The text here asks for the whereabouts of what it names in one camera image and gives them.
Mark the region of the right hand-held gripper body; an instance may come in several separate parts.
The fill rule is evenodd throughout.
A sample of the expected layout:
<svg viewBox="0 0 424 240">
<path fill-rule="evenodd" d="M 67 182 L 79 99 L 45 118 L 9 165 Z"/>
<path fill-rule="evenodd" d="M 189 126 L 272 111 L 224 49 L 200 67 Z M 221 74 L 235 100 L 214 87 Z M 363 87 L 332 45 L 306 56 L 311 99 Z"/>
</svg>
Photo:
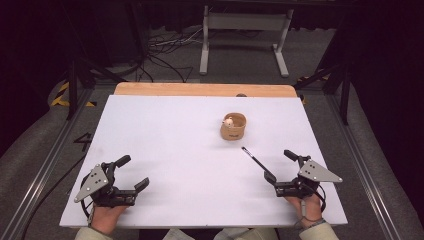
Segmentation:
<svg viewBox="0 0 424 240">
<path fill-rule="evenodd" d="M 277 197 L 297 197 L 303 199 L 317 193 L 321 182 L 341 183 L 343 179 L 323 167 L 310 156 L 301 156 L 297 161 L 299 171 L 291 182 L 276 182 Z"/>
</svg>

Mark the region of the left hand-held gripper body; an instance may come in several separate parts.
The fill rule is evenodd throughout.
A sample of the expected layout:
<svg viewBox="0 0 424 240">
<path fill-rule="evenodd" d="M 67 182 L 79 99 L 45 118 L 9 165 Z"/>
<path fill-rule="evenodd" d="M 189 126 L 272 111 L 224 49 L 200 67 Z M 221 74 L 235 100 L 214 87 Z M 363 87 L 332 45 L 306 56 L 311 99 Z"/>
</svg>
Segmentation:
<svg viewBox="0 0 424 240">
<path fill-rule="evenodd" d="M 74 202 L 87 197 L 100 207 L 133 206 L 137 197 L 135 190 L 119 190 L 114 186 L 114 162 L 97 164 L 84 178 Z"/>
</svg>

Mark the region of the black pen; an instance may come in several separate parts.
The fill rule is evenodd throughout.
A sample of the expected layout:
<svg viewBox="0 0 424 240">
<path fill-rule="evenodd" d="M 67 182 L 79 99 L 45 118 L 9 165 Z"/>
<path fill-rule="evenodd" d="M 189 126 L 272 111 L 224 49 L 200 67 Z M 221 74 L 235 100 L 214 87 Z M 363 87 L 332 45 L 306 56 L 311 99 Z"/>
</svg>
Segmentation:
<svg viewBox="0 0 424 240">
<path fill-rule="evenodd" d="M 268 172 L 268 169 L 244 146 L 241 149 L 254 161 L 256 162 L 265 172 Z"/>
</svg>

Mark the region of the tan round pen holder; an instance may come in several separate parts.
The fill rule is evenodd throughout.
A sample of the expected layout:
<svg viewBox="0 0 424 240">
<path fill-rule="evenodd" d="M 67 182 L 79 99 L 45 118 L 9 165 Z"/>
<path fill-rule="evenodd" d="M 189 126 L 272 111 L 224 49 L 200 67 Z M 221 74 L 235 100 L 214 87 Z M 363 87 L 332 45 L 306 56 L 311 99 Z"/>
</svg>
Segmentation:
<svg viewBox="0 0 424 240">
<path fill-rule="evenodd" d="M 232 120 L 234 121 L 233 127 L 227 127 L 225 125 L 224 120 L 227 118 L 232 118 Z M 220 127 L 221 137 L 227 141 L 240 140 L 244 137 L 246 125 L 247 125 L 247 119 L 243 114 L 237 113 L 237 112 L 228 113 L 224 116 L 221 123 L 221 127 Z"/>
</svg>

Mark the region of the person's left hand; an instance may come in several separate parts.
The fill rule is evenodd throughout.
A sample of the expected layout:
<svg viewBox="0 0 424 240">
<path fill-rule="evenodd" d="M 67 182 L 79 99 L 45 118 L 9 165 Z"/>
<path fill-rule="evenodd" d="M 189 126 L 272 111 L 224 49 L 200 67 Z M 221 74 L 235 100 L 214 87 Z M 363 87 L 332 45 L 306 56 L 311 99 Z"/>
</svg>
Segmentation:
<svg viewBox="0 0 424 240">
<path fill-rule="evenodd" d="M 116 224 L 119 220 L 119 217 L 126 210 L 127 206 L 95 206 L 90 226 L 103 234 L 110 235 L 116 228 Z"/>
</svg>

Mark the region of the person's right hand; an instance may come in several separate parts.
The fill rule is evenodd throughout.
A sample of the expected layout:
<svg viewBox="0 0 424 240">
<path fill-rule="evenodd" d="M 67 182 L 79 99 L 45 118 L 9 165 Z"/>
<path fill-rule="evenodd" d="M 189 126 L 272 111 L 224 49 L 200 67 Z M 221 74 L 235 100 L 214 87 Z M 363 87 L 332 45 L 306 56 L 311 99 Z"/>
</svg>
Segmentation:
<svg viewBox="0 0 424 240">
<path fill-rule="evenodd" d="M 308 219 L 318 219 L 322 217 L 321 200 L 317 195 L 312 195 L 303 199 L 286 197 L 286 200 L 296 210 L 297 219 L 301 217 L 306 217 Z"/>
</svg>

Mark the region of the dark wrist band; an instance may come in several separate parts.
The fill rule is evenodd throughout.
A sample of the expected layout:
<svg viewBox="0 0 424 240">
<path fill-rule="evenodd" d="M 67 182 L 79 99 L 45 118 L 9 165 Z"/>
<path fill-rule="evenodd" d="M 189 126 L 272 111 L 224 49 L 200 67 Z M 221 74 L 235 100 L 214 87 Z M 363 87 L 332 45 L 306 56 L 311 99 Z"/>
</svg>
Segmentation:
<svg viewBox="0 0 424 240">
<path fill-rule="evenodd" d="M 318 219 L 308 219 L 306 217 L 301 217 L 295 222 L 294 227 L 297 229 L 306 230 L 325 222 L 326 220 L 323 217 L 320 217 Z"/>
</svg>

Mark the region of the white board table cover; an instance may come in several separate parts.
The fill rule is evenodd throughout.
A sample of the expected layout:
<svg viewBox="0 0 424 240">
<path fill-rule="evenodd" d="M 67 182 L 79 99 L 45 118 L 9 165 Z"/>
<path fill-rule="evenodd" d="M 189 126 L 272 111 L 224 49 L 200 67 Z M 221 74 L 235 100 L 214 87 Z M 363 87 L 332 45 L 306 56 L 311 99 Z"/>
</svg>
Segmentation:
<svg viewBox="0 0 424 240">
<path fill-rule="evenodd" d="M 242 139 L 227 141 L 220 127 L 233 112 L 243 114 L 247 125 Z M 297 97 L 112 95 L 80 174 L 129 155 L 130 162 L 115 172 L 116 186 L 131 189 L 149 178 L 135 205 L 120 217 L 121 228 L 293 225 L 293 207 L 276 196 L 242 146 L 281 182 L 299 171 L 285 150 L 325 162 Z"/>
</svg>

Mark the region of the person's legs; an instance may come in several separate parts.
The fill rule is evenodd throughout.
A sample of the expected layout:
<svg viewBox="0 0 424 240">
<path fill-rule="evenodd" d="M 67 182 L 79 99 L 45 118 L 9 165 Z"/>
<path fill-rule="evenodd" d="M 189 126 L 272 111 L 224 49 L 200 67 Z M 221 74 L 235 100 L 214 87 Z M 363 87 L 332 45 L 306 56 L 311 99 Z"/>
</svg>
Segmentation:
<svg viewBox="0 0 424 240">
<path fill-rule="evenodd" d="M 273 228 L 170 229 L 161 240 L 280 240 Z"/>
</svg>

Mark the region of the yellow black hazard tape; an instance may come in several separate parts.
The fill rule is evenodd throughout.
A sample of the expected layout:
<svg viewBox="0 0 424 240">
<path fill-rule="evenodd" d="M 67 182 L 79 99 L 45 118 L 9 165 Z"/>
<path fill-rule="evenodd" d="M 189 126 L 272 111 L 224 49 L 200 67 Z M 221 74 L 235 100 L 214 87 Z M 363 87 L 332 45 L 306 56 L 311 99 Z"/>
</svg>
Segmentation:
<svg viewBox="0 0 424 240">
<path fill-rule="evenodd" d="M 53 101 L 51 102 L 51 106 L 70 106 L 70 101 L 64 99 L 64 95 L 66 91 L 69 89 L 69 82 L 64 81 L 62 86 L 59 88 L 56 96 L 54 97 Z"/>
</svg>

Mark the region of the black tripod stand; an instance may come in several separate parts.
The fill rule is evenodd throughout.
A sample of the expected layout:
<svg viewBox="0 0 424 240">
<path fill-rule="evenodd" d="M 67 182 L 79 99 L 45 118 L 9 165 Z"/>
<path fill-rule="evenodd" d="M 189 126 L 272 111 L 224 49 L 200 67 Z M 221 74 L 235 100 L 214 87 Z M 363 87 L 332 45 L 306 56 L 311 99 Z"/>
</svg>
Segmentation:
<svg viewBox="0 0 424 240">
<path fill-rule="evenodd" d="M 348 124 L 347 111 L 350 93 L 349 67 L 351 65 L 349 56 L 344 50 L 349 33 L 348 28 L 348 20 L 346 17 L 343 17 L 314 74 L 307 78 L 302 78 L 293 85 L 295 90 L 301 90 L 317 82 L 319 79 L 327 77 L 327 80 L 322 86 L 322 91 L 325 95 L 334 95 L 338 89 L 341 89 L 339 116 L 345 125 Z"/>
<path fill-rule="evenodd" d="M 83 91 L 93 90 L 96 84 L 92 69 L 101 75 L 113 80 L 116 83 L 124 82 L 122 77 L 112 73 L 96 62 L 89 59 L 84 43 L 81 40 L 78 30 L 73 24 L 67 5 L 75 7 L 82 0 L 59 0 L 60 9 L 63 11 L 63 37 L 66 42 L 66 53 L 68 58 L 68 81 L 69 81 L 69 110 L 67 119 L 71 120 L 78 110 L 85 105 L 85 102 L 79 103 L 78 82 L 81 82 Z"/>
</svg>

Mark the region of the white metal floor stand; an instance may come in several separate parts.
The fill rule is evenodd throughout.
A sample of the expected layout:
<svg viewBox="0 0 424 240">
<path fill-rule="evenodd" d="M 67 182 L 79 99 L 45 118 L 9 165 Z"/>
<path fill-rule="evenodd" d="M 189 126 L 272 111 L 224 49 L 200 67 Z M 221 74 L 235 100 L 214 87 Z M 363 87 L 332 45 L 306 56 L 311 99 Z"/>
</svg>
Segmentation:
<svg viewBox="0 0 424 240">
<path fill-rule="evenodd" d="M 209 61 L 209 31 L 214 30 L 254 30 L 279 31 L 279 41 L 272 45 L 280 75 L 289 76 L 288 68 L 282 53 L 286 36 L 289 31 L 294 10 L 289 9 L 285 14 L 249 14 L 249 13 L 216 13 L 209 6 L 203 11 L 203 43 L 200 58 L 199 73 L 208 73 Z"/>
</svg>

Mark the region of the aluminium floor rail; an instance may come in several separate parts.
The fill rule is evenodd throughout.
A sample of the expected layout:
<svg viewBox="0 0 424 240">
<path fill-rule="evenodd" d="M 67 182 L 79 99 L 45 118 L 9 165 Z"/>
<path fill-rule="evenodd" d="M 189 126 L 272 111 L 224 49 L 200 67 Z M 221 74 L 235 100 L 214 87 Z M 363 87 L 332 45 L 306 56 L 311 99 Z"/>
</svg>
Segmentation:
<svg viewBox="0 0 424 240">
<path fill-rule="evenodd" d="M 326 95 L 325 98 L 333 116 L 337 121 L 339 128 L 341 129 L 343 138 L 347 142 L 350 154 L 353 158 L 353 165 L 386 240 L 402 240 L 401 234 L 398 231 L 398 228 L 395 226 L 394 221 L 383 200 L 381 191 L 378 189 L 370 171 L 366 166 L 363 155 L 353 136 L 353 133 L 350 127 L 343 122 L 342 117 L 340 116 L 337 99 L 333 95 Z"/>
<path fill-rule="evenodd" d="M 18 235 L 23 232 L 25 225 L 29 222 L 30 215 L 37 204 L 37 200 L 59 159 L 65 142 L 77 119 L 81 115 L 83 107 L 90 99 L 92 92 L 92 89 L 82 89 L 80 96 L 75 99 L 74 105 L 69 107 L 69 111 L 72 112 L 72 116 L 64 122 L 45 160 L 41 164 L 34 179 L 28 185 L 19 207 L 8 223 L 5 231 L 0 236 L 0 240 L 17 240 Z"/>
</svg>

